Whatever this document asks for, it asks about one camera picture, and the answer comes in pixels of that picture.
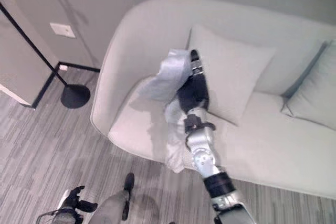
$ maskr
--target black lamp base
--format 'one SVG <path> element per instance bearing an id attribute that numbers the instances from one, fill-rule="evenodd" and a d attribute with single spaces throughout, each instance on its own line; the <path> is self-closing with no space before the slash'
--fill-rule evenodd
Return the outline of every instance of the black lamp base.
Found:
<path id="1" fill-rule="evenodd" d="M 77 109 L 84 106 L 90 96 L 90 90 L 84 85 L 70 84 L 64 87 L 61 102 L 69 109 Z"/>

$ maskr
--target floor lamp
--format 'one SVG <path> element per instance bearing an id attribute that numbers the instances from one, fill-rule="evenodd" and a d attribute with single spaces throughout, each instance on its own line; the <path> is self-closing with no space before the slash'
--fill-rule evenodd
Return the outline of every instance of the floor lamp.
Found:
<path id="1" fill-rule="evenodd" d="M 68 84 L 57 72 L 57 70 L 49 63 L 49 61 L 44 57 L 44 55 L 38 50 L 34 43 L 29 39 L 25 32 L 21 29 L 18 23 L 6 10 L 6 8 L 0 2 L 0 9 L 3 14 L 8 18 L 16 30 L 22 35 L 25 41 L 32 47 L 32 49 L 37 53 L 41 60 L 51 69 L 51 71 L 56 75 L 56 77 L 63 83 L 64 89 L 61 96 L 62 104 L 69 109 L 76 109 L 84 106 L 90 100 L 90 90 L 80 84 Z"/>

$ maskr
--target sofa seat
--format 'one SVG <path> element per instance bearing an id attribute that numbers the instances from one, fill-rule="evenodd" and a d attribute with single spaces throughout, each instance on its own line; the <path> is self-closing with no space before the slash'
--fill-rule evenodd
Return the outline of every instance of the sofa seat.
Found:
<path id="1" fill-rule="evenodd" d="M 139 97 L 138 87 L 108 137 L 127 152 L 164 162 L 164 104 Z M 283 104 L 278 95 L 254 92 L 239 126 L 209 114 L 221 166 L 235 179 L 336 199 L 336 131 L 280 113 Z M 184 162 L 192 168 L 187 149 Z"/>

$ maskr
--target sofa cushion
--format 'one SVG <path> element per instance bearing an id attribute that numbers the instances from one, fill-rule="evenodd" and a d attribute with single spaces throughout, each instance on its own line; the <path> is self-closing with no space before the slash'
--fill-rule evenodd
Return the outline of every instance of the sofa cushion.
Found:
<path id="1" fill-rule="evenodd" d="M 163 103 L 139 97 L 136 86 L 109 132 L 118 147 L 165 160 Z M 336 131 L 288 117 L 282 97 L 254 92 L 237 127 L 208 114 L 217 127 L 215 147 L 232 178 L 336 199 Z M 185 166 L 192 168 L 185 150 Z"/>
<path id="2" fill-rule="evenodd" d="M 282 112 L 336 130 L 336 40 L 325 49 Z"/>
<path id="3" fill-rule="evenodd" d="M 189 50 L 196 49 L 202 60 L 208 86 L 209 112 L 239 125 L 252 91 L 275 48 L 226 39 L 195 25 Z"/>

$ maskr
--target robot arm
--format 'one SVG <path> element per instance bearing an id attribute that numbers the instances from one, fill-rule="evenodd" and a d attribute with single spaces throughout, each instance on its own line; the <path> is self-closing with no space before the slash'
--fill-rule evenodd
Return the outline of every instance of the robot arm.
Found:
<path id="1" fill-rule="evenodd" d="M 232 180 L 218 165 L 213 145 L 213 131 L 216 127 L 206 118 L 209 97 L 201 60 L 196 50 L 192 50 L 191 60 L 193 73 L 178 90 L 177 96 L 181 109 L 187 115 L 184 120 L 186 146 L 192 154 L 193 165 L 202 176 L 211 196 L 212 206 L 219 212 L 215 223 L 255 224 Z"/>

